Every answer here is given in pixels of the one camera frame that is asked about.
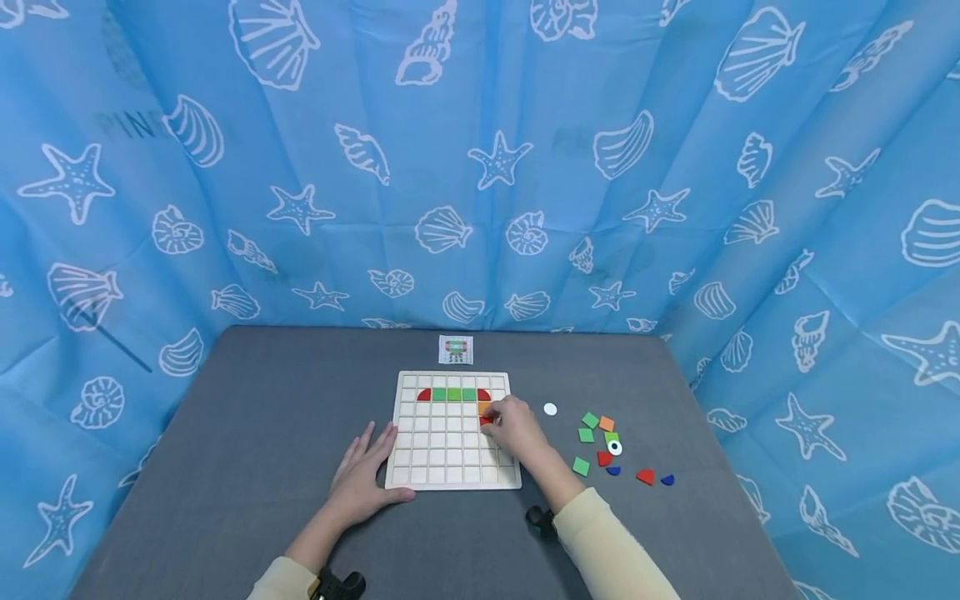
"blue curtain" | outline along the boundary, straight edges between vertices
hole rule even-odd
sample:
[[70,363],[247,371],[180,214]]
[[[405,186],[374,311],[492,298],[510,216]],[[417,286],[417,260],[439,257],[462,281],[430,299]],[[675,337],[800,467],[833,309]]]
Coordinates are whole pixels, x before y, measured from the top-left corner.
[[232,324],[659,335],[800,595],[960,587],[953,0],[0,0],[0,596]]

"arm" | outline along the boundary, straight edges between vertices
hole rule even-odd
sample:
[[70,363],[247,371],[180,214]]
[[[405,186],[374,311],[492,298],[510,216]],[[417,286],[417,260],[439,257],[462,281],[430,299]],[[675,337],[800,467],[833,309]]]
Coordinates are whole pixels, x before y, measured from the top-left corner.
[[560,540],[593,600],[680,600],[670,582],[596,490],[587,489],[547,442],[525,402],[508,396],[484,433],[527,468],[554,513]]
[[373,446],[373,422],[354,438],[330,484],[330,495],[307,522],[284,556],[275,559],[253,586],[247,600],[305,600],[317,574],[330,558],[340,536],[381,508],[414,498],[413,490],[383,490],[376,485],[376,471],[390,456],[396,427],[387,423]]

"beige sleeve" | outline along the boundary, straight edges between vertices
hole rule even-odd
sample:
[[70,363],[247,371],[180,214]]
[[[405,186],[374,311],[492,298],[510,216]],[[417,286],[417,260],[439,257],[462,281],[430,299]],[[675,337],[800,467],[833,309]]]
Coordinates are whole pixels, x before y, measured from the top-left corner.
[[247,600],[309,600],[307,594],[317,576],[299,563],[281,556],[253,586]]
[[593,600],[680,600],[594,488],[580,492],[553,523]]

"green square tile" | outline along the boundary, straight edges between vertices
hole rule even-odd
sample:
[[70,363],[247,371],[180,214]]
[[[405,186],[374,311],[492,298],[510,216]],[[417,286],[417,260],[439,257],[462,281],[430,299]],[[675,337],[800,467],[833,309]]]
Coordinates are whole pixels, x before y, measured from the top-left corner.
[[580,458],[579,456],[573,459],[573,472],[577,473],[581,477],[586,477],[590,473],[590,463]]
[[584,415],[583,421],[584,421],[584,425],[586,425],[590,429],[593,429],[594,427],[600,424],[600,419],[596,418],[593,415],[593,413],[586,413]]

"hand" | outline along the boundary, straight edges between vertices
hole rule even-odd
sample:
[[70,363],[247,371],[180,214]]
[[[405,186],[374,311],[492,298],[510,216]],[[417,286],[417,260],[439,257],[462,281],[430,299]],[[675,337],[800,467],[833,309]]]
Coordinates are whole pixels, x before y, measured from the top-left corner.
[[373,427],[370,421],[363,434],[353,438],[333,475],[323,508],[344,530],[362,523],[389,504],[409,502],[415,496],[414,491],[407,488],[384,490],[376,485],[376,472],[394,449],[396,425],[387,423],[370,446]]
[[530,406],[517,397],[507,396],[500,401],[491,402],[484,412],[484,417],[494,419],[494,422],[483,425],[480,430],[527,467],[545,450],[550,449],[550,443],[537,424],[537,418]]

